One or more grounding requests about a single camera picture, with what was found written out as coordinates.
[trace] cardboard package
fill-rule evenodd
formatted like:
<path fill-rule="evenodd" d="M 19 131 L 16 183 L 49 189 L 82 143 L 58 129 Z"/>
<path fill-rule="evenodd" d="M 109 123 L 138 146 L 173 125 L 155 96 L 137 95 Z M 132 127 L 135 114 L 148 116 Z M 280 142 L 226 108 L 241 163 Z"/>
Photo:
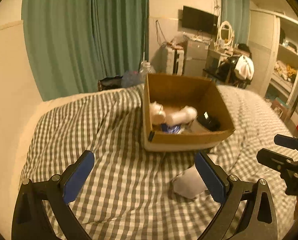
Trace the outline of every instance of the cardboard package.
<path fill-rule="evenodd" d="M 157 102 L 168 113 L 192 106 L 198 115 L 207 112 L 220 122 L 216 132 L 168 134 L 153 126 L 149 106 Z M 212 148 L 235 130 L 228 109 L 216 85 L 202 77 L 148 74 L 143 94 L 144 147 L 147 151 L 187 151 Z"/>
<path fill-rule="evenodd" d="M 285 121 L 285 119 L 289 116 L 288 106 L 279 98 L 276 98 L 273 101 L 273 103 L 271 104 L 271 109 L 273 109 L 276 112 L 276 114 L 282 121 Z"/>

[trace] checkered bedsheet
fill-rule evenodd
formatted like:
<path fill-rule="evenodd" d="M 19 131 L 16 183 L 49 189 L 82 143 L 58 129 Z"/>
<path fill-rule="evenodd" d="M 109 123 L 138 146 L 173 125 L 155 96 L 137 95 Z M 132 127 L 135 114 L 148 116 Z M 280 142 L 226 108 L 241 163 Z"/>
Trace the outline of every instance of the checkered bedsheet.
<path fill-rule="evenodd" d="M 267 180 L 281 239 L 293 223 L 296 198 L 286 196 L 279 173 L 260 165 L 265 147 L 298 160 L 298 152 L 276 146 L 287 128 L 256 94 L 219 86 L 236 131 L 212 152 L 216 164 L 241 180 Z M 95 166 L 70 208 L 93 239 L 197 239 L 219 208 L 207 192 L 194 201 L 172 191 L 171 181 L 193 165 L 195 152 L 153 153 L 142 146 L 143 86 L 91 95 L 57 107 L 39 120 L 20 182 L 61 174 L 84 150 Z M 50 205 L 45 207 L 56 235 L 65 239 Z M 242 214 L 239 207 L 230 227 Z"/>

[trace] green curtain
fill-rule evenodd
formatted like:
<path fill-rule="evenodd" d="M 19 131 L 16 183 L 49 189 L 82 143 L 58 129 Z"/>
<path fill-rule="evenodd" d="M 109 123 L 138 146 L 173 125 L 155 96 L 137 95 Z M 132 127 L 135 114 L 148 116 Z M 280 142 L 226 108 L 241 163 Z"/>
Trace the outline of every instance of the green curtain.
<path fill-rule="evenodd" d="M 248 42 L 250 0 L 221 0 L 221 22 L 230 22 L 235 31 L 234 43 Z"/>
<path fill-rule="evenodd" d="M 22 0 L 21 14 L 44 101 L 95 92 L 98 80 L 138 70 L 148 43 L 148 0 Z"/>

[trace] television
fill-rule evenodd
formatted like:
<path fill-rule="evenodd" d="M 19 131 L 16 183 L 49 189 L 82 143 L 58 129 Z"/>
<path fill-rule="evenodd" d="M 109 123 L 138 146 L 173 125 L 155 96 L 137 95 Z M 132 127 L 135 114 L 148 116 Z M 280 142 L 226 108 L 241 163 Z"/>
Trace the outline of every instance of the television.
<path fill-rule="evenodd" d="M 192 7 L 184 6 L 182 27 L 196 31 L 217 34 L 218 17 Z"/>

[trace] white suitcase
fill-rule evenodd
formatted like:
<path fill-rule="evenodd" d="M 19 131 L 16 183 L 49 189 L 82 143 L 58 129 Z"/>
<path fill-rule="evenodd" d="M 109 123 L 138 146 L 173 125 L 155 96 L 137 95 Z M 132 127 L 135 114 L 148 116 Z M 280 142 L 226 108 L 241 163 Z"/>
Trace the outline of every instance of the white suitcase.
<path fill-rule="evenodd" d="M 184 50 L 165 47 L 162 52 L 161 71 L 170 75 L 182 75 Z"/>

